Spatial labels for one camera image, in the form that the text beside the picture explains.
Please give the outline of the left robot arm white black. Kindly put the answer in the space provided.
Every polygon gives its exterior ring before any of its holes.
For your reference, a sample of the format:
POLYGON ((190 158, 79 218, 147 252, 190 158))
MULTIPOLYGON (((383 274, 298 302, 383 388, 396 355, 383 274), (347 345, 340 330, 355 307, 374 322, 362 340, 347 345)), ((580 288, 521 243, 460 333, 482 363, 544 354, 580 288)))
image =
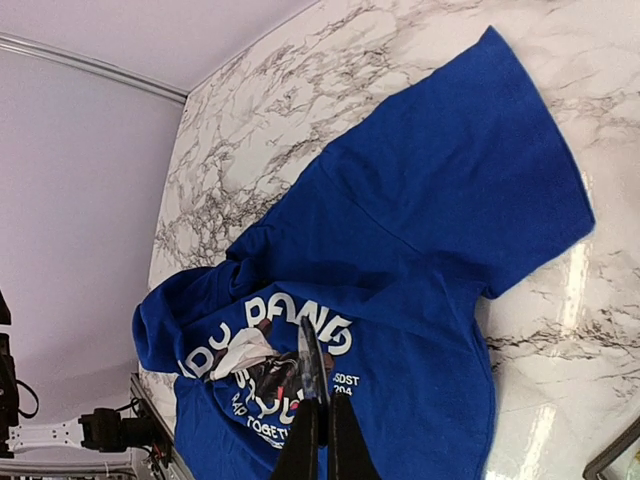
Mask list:
POLYGON ((60 423, 23 425, 39 413, 35 390, 16 375, 10 336, 1 334, 1 457, 47 448, 72 448, 101 454, 142 450, 154 460, 168 463, 171 435, 150 404, 136 394, 118 408, 98 407, 88 414, 60 423))

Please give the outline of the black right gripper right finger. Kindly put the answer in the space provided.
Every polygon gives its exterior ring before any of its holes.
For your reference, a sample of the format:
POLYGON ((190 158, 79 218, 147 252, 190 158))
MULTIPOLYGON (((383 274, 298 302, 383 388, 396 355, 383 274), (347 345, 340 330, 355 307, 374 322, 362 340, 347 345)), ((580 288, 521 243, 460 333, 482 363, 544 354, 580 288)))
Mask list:
POLYGON ((350 397, 334 392, 328 426, 328 478, 380 480, 371 459, 350 397))

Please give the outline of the blue panda print t-shirt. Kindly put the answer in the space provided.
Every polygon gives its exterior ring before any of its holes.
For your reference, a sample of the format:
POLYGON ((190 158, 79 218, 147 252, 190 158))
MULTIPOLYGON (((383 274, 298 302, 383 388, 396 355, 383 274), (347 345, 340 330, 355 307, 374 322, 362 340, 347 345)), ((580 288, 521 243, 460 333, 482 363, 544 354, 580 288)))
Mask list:
POLYGON ((385 479, 480 479, 495 428, 474 317, 594 227, 574 158, 502 36, 329 143, 214 267, 136 308, 142 366, 176 375, 197 479, 266 479, 303 397, 298 331, 385 479))

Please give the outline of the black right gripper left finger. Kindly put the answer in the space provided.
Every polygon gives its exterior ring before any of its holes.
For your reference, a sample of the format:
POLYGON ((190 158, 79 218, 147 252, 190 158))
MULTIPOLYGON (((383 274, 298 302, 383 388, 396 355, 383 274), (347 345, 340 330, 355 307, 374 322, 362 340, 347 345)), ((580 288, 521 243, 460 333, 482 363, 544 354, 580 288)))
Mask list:
POLYGON ((271 480, 316 480, 318 476, 319 404, 303 400, 280 452, 271 480))

